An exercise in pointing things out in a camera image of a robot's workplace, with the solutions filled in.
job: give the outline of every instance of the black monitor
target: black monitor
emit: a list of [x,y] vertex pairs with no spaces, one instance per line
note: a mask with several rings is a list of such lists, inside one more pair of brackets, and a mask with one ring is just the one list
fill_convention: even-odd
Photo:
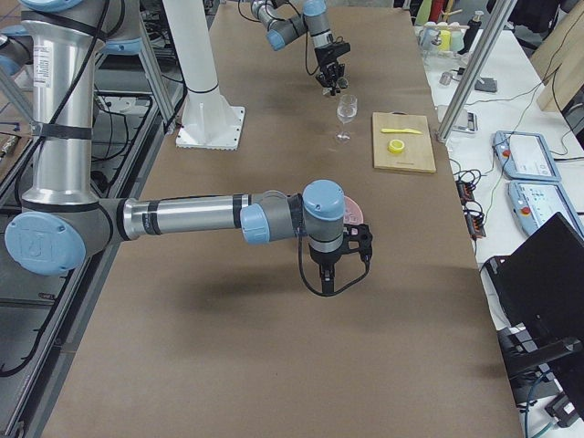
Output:
[[[562,214],[531,235],[495,273],[501,306],[539,348],[563,338],[584,342],[584,240]],[[549,364],[584,418],[584,353]]]

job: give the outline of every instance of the blue cap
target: blue cap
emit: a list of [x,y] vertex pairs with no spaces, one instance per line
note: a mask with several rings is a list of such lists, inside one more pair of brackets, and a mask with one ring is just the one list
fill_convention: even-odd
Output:
[[267,244],[270,241],[270,226],[264,209],[252,203],[241,209],[239,214],[244,239],[250,245]]
[[305,16],[319,16],[327,12],[325,0],[307,0],[302,7],[302,13]]
[[20,66],[15,61],[4,55],[0,55],[0,68],[7,76],[15,75],[20,70]]
[[125,40],[109,40],[101,53],[104,55],[138,55],[142,50],[141,38]]
[[280,35],[278,31],[274,29],[270,30],[266,34],[266,38],[274,50],[280,50],[286,46],[284,38]]
[[0,33],[7,37],[30,37],[26,28],[22,25],[6,26],[0,30]]
[[6,249],[24,269],[61,276],[85,259],[83,239],[68,222],[41,212],[19,214],[5,231]]
[[24,6],[33,11],[61,12],[77,6],[83,0],[20,0]]
[[302,201],[305,210],[321,221],[338,221],[345,215],[345,193],[333,181],[318,180],[307,185]]

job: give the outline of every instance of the sticker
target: sticker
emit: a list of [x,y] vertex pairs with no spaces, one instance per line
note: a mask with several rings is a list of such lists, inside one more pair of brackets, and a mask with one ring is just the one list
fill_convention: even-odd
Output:
[[35,75],[33,84],[35,87],[50,89],[51,73],[53,69],[52,48],[49,46],[35,46]]

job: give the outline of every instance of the white table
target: white table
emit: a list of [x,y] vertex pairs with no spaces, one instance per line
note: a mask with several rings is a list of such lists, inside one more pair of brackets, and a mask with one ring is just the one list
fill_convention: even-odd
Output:
[[[457,82],[453,80],[449,86],[443,86],[439,83],[439,79],[444,71],[459,67],[457,60],[448,57],[426,59],[426,77],[432,89],[435,105],[450,103]],[[467,100],[468,103],[477,100],[511,99],[533,89],[540,83],[537,73],[510,31],[502,32],[481,76],[495,78],[498,82],[498,91],[495,94],[473,91]],[[479,131],[474,135],[453,132],[447,142],[450,157],[459,162],[463,170],[480,169],[482,173],[488,172],[494,159],[492,138],[498,130],[538,132],[544,135],[550,149],[562,151],[560,139],[569,131],[569,126],[560,114],[543,112],[539,109],[536,100],[543,89],[544,86],[540,85],[533,92],[512,101],[491,101],[467,106],[469,111],[478,116]],[[517,127],[522,112],[528,106],[521,124]],[[584,155],[584,151],[572,133],[564,137],[564,144],[568,148],[566,157]],[[584,178],[584,162],[558,162],[558,168],[564,188],[574,207],[579,212],[584,211],[584,190],[582,190],[581,182]],[[454,172],[458,170],[454,163],[453,170]],[[477,242],[476,261],[479,265],[491,256],[513,253],[527,238],[514,217],[508,200],[507,180],[504,178],[495,189],[500,177],[501,166],[496,162],[494,170],[481,179],[474,191],[475,199],[485,211],[489,208],[493,194],[493,206],[485,224],[486,238],[479,239]],[[483,283],[495,327],[502,329],[508,323],[500,308],[493,285],[486,274],[483,274]],[[535,434],[548,423],[549,416],[543,408],[551,400],[552,397],[541,399],[529,411],[530,435]],[[581,419],[577,420],[568,429],[555,427],[545,436],[547,438],[581,438],[584,436],[584,422]]]

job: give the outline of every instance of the wooden cutting board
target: wooden cutting board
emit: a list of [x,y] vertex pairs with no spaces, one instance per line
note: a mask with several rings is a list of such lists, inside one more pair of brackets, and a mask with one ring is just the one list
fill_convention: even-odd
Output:
[[[373,166],[376,169],[389,169],[412,172],[436,172],[432,142],[425,116],[373,113]],[[384,134],[381,128],[411,128],[422,134]],[[405,150],[400,154],[388,151],[391,140],[398,139],[405,143]]]

